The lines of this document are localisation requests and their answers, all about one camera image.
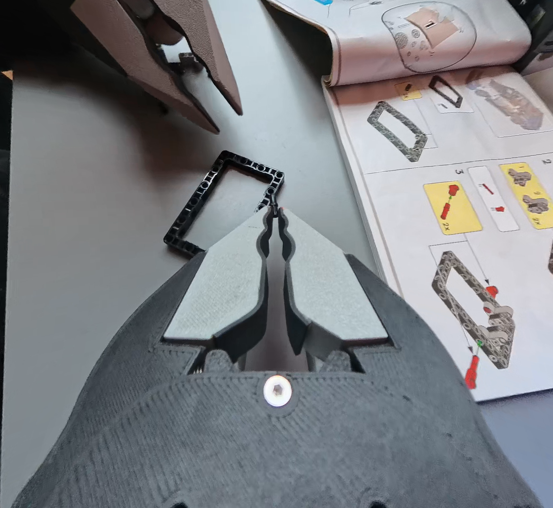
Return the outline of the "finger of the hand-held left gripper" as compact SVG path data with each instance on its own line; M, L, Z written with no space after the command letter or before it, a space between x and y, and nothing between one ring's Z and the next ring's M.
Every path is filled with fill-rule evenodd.
M208 0L152 0L163 19L183 35L212 83L241 116L239 90Z
M74 0L71 10L131 81L202 129L219 133L211 116L119 0Z

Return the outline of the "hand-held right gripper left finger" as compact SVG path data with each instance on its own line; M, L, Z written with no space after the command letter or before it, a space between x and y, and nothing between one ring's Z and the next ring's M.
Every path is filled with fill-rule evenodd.
M266 332L271 209L259 210L186 267L191 279L162 336L167 343L224 351L232 362Z

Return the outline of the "person's left hand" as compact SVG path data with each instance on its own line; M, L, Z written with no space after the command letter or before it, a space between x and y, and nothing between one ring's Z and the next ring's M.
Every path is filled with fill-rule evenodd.
M130 6L147 35L156 44L175 45L183 38L183 34L165 20L151 0L133 0Z

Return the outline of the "black rectangular lego frame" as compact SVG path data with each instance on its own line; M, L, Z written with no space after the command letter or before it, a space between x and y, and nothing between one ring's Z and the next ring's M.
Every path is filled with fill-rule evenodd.
M163 242L171 251L187 258L193 258L204 252L204 249L189 242L186 236L192 224L204 208L204 205L210 199L211 194L221 181L223 173L228 168L233 168L247 176L260 179L267 184L264 194L254 209L254 212L269 208L268 192L274 190L278 197L285 182L285 173L281 170L234 152L220 152L216 160L211 164L207 174L200 181L196 190L164 235Z

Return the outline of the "lego instruction booklet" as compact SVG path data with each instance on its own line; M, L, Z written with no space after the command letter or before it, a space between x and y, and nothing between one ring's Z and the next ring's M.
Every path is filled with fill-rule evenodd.
M552 110L506 0L266 0L324 32L323 91L379 273L477 401L552 390Z

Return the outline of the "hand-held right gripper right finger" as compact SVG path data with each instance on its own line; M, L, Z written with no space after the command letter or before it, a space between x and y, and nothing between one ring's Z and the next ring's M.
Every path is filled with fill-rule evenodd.
M294 354L305 352L310 371L363 371L354 349L386 344L389 334L346 253L288 209L278 225Z

